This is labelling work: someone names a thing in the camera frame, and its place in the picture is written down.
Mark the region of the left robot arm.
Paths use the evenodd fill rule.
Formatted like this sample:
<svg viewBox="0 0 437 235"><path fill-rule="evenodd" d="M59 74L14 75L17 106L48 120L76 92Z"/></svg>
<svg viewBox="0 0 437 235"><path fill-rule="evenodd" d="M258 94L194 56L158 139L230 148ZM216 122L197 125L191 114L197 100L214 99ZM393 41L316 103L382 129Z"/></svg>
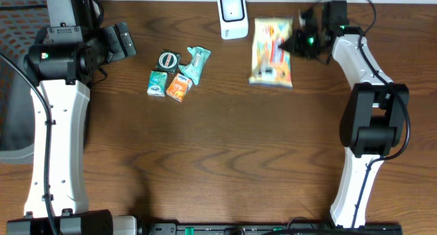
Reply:
<svg viewBox="0 0 437 235"><path fill-rule="evenodd" d="M93 74L136 54L128 26L103 27L99 0L46 0L46 6L50 41L32 45L16 68L33 100L33 173L24 216L8 221L6 232L145 234L134 216L90 210L83 177Z"/></svg>

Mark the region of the dark green round-label packet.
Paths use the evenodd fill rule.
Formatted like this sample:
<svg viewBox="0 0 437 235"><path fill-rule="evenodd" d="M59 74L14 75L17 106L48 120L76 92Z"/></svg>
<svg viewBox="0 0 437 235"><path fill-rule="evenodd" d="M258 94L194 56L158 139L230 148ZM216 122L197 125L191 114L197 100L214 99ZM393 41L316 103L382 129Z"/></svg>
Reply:
<svg viewBox="0 0 437 235"><path fill-rule="evenodd" d="M158 58L156 69L161 72L175 74L180 63L181 54L163 49Z"/></svg>

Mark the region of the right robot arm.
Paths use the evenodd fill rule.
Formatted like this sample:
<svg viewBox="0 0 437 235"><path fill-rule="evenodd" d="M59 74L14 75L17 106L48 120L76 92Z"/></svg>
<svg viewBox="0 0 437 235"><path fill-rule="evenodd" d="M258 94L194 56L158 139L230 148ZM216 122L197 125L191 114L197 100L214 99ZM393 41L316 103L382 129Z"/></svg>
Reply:
<svg viewBox="0 0 437 235"><path fill-rule="evenodd" d="M402 154L409 143L409 90L379 67L369 50L367 31L349 22L347 1L325 2L321 20L309 8L300 13L299 21L300 28L281 49L307 59L330 51L351 87L339 125L346 157L330 218L335 227L361 229L380 167Z"/></svg>

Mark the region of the white barcode scanner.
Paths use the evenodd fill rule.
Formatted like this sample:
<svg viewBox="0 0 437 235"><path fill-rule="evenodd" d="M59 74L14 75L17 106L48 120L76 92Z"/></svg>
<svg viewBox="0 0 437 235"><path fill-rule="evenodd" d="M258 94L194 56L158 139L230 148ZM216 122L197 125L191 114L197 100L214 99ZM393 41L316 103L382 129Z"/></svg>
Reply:
<svg viewBox="0 0 437 235"><path fill-rule="evenodd" d="M249 18L246 0L217 0L221 37L233 40L247 37Z"/></svg>

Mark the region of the dark grey plastic basket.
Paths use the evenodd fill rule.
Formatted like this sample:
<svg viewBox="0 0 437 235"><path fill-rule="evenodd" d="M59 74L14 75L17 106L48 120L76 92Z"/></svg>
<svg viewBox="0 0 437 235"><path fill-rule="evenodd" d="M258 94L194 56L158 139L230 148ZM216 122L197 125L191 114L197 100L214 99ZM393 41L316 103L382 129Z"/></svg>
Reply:
<svg viewBox="0 0 437 235"><path fill-rule="evenodd" d="M29 47L43 40L45 0L1 0L1 54L19 68ZM1 60L1 162L33 162L34 118L30 87Z"/></svg>

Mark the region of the teal white small box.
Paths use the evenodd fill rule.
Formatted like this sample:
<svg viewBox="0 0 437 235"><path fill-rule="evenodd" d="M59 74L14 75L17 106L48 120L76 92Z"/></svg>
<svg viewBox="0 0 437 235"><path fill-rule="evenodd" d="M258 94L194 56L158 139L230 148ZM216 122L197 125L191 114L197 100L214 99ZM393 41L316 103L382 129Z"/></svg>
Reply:
<svg viewBox="0 0 437 235"><path fill-rule="evenodd" d="M151 71L147 87L149 96L164 97L168 74L166 72Z"/></svg>

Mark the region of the yellow wet wipes pack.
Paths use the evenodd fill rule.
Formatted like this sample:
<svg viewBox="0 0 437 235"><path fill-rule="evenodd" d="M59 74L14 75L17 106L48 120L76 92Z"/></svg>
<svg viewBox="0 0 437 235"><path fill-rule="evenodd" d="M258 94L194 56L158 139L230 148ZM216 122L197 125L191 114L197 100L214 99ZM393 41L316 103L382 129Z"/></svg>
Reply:
<svg viewBox="0 0 437 235"><path fill-rule="evenodd" d="M293 88L290 54L280 46L292 34L293 18L256 18L249 83Z"/></svg>

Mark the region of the orange small snack box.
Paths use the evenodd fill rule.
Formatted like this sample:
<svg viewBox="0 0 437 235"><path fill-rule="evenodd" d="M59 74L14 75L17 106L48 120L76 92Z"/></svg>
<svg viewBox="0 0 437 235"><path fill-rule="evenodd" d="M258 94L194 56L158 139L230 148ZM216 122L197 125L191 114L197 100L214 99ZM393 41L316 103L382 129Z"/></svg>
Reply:
<svg viewBox="0 0 437 235"><path fill-rule="evenodd" d="M176 74L167 88L166 94L178 102L182 102L192 85L193 82L188 77Z"/></svg>

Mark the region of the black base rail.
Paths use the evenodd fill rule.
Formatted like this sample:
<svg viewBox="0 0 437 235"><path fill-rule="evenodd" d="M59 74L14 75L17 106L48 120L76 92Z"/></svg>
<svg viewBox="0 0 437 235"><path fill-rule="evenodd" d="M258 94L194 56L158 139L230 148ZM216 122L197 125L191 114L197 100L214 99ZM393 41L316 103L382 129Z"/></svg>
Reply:
<svg viewBox="0 0 437 235"><path fill-rule="evenodd" d="M327 223L297 221L274 225L211 225L151 223L142 225L140 235L403 235L400 225L371 224L361 228L333 227Z"/></svg>

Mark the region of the teal snack packet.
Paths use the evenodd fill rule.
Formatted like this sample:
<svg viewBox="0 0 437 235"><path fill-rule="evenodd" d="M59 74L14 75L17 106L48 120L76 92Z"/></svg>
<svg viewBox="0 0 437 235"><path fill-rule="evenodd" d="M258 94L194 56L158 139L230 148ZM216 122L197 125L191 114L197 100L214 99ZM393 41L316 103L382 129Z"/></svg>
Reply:
<svg viewBox="0 0 437 235"><path fill-rule="evenodd" d="M188 47L187 51L192 55L191 62L187 65L179 65L181 73L198 85L211 51L200 46Z"/></svg>

